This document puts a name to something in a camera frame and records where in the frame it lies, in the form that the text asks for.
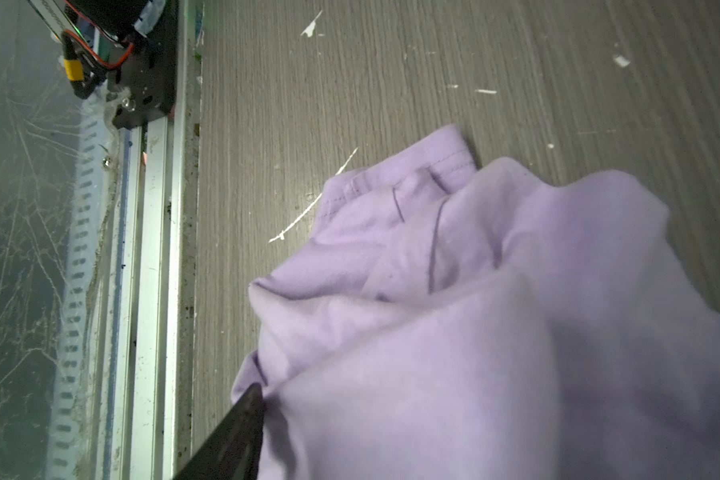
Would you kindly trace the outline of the purple cloth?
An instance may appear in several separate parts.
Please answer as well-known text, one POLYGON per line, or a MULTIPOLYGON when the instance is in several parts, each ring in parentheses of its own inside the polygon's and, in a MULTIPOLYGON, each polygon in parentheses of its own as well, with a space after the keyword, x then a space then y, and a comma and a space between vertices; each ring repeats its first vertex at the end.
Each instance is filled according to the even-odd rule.
POLYGON ((720 314, 633 176, 477 167, 454 127, 329 179, 250 284, 263 479, 720 479, 720 314))

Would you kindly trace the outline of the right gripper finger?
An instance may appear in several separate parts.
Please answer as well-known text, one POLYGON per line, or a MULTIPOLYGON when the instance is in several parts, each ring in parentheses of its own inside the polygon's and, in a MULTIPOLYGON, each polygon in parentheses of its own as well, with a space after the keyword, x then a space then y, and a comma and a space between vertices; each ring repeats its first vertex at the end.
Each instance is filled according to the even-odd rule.
POLYGON ((253 383, 174 479, 257 479, 265 413, 262 386, 253 383))

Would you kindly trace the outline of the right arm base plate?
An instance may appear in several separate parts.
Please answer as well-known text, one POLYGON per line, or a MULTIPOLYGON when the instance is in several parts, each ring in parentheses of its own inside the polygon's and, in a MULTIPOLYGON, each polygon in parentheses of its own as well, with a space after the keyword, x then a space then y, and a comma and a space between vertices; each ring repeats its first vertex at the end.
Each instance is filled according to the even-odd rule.
MULTIPOLYGON (((73 1, 107 32, 126 37, 135 47, 119 71, 102 83, 114 104, 112 124, 133 129, 167 116, 176 100, 177 1, 73 1)), ((105 60, 123 51, 110 44, 105 60)))

